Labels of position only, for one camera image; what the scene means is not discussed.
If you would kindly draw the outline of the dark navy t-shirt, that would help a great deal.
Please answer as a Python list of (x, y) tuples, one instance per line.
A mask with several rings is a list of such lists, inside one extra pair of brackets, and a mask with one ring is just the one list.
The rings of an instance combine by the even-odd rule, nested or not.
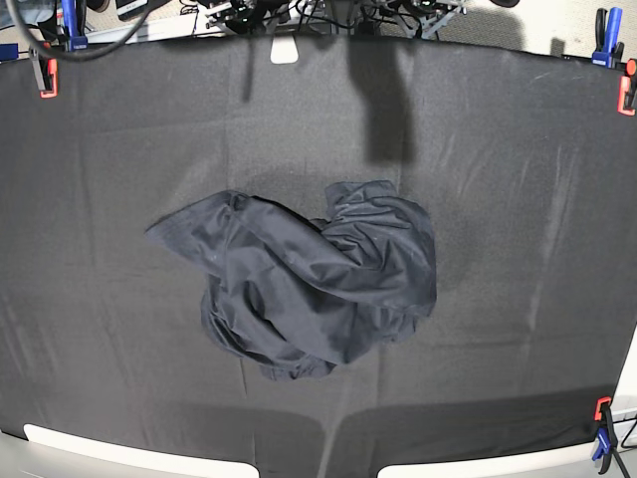
[(428, 213), (388, 180), (338, 182), (326, 216), (226, 190), (145, 232), (201, 270), (206, 335), (272, 380), (323, 377), (410, 338), (437, 300)]

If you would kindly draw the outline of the black table cover cloth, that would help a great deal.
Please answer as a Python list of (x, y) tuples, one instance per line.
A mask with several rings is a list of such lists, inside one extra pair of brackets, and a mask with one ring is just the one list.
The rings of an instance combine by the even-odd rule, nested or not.
[[(1, 426), (265, 477), (585, 443), (636, 327), (636, 122), (592, 65), (398, 39), (129, 45), (1, 68)], [(388, 179), (430, 214), (438, 301), (409, 340), (274, 382), (199, 319), (201, 272), (144, 234), (224, 189), (326, 213)]]

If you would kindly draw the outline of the white tab at table edge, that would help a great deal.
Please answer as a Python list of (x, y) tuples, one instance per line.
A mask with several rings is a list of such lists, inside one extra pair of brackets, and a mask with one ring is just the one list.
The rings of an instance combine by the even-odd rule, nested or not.
[(270, 61), (274, 65), (292, 65), (299, 60), (297, 42), (293, 36), (275, 36), (272, 41)]

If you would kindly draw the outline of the orange clamp far left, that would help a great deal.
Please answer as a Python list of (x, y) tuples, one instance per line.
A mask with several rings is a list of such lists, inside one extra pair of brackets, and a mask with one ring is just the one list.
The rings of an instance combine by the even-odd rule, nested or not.
[(58, 95), (58, 61), (45, 58), (32, 47), (29, 48), (29, 59), (34, 70), (36, 85), (41, 99), (51, 99)]

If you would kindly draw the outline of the orange clamp far right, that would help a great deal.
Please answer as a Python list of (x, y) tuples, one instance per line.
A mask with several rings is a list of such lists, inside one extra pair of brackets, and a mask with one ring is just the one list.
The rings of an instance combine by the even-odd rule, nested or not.
[(620, 79), (617, 111), (625, 116), (636, 116), (636, 60), (630, 59)]

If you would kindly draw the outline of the blue bar clamp far left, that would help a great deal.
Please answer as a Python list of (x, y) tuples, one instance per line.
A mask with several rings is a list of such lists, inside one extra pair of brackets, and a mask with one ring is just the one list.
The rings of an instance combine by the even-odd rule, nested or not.
[(86, 50), (89, 45), (85, 33), (87, 2), (61, 0), (60, 10), (67, 50), (70, 52)]

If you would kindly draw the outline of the blue bar clamp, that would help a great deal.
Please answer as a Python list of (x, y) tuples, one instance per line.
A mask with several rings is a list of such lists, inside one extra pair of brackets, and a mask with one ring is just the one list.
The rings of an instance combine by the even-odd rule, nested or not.
[(85, 33), (87, 2), (61, 0), (60, 10), (67, 50), (70, 52), (86, 50), (89, 45)]
[(623, 44), (618, 41), (623, 9), (599, 8), (595, 17), (595, 50), (591, 55), (594, 65), (616, 69), (621, 63)]

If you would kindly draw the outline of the blue bar clamp far right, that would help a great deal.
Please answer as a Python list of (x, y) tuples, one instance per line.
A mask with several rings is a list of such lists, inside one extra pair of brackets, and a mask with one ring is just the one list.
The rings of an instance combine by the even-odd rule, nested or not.
[(623, 9), (599, 8), (595, 17), (595, 50), (591, 55), (594, 65), (616, 69), (621, 63), (623, 44), (618, 41)]

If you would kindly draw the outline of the blue orange clamp near right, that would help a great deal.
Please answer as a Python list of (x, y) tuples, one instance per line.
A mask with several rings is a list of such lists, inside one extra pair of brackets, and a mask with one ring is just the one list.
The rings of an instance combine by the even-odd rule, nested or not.
[(594, 412), (594, 421), (597, 424), (596, 448), (593, 451), (591, 460), (594, 463), (601, 461), (601, 466), (598, 470), (599, 475), (606, 474), (611, 464), (615, 462), (622, 476), (630, 478), (631, 475), (620, 456), (619, 441), (614, 428), (611, 404), (611, 396), (603, 396), (596, 402)]

